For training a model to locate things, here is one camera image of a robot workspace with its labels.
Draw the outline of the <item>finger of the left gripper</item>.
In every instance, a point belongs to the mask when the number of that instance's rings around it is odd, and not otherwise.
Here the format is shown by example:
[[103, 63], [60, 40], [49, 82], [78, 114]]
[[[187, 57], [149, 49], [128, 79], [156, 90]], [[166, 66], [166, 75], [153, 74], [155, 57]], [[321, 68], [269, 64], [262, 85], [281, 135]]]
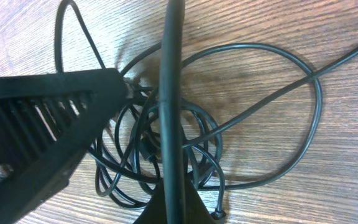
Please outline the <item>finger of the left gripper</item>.
[[0, 223], [69, 184], [128, 92], [114, 68], [0, 77]]

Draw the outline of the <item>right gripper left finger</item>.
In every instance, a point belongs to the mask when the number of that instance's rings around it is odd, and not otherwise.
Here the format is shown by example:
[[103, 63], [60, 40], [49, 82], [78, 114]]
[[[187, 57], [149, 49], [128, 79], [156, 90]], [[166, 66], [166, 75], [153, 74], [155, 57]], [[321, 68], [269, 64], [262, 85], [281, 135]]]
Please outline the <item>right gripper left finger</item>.
[[158, 184], [156, 193], [134, 224], [167, 224], [163, 181]]

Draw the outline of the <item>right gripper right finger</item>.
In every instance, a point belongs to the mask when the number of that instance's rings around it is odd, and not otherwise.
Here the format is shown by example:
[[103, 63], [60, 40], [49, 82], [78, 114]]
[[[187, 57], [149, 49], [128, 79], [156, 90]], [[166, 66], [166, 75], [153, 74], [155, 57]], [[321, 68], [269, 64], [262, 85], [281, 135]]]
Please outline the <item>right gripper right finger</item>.
[[215, 224], [190, 180], [185, 179], [185, 211], [187, 224]]

